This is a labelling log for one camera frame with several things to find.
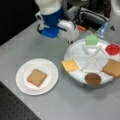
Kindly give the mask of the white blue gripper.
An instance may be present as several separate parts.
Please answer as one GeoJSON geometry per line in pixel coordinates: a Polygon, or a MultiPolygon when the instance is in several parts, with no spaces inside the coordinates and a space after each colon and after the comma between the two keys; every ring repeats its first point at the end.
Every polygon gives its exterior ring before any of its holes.
{"type": "Polygon", "coordinates": [[[70,20],[64,20],[64,11],[58,10],[49,15],[36,14],[39,20],[37,31],[48,38],[63,37],[68,40],[68,44],[73,44],[79,37],[77,25],[70,20]]]}

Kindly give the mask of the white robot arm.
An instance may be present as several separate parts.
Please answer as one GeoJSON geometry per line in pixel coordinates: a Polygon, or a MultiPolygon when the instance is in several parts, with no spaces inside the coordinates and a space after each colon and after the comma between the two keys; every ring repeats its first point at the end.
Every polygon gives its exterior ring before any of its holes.
{"type": "Polygon", "coordinates": [[[71,20],[64,20],[64,10],[60,0],[35,0],[39,12],[35,17],[40,21],[37,31],[46,37],[66,38],[73,43],[79,37],[77,25],[71,20]]]}

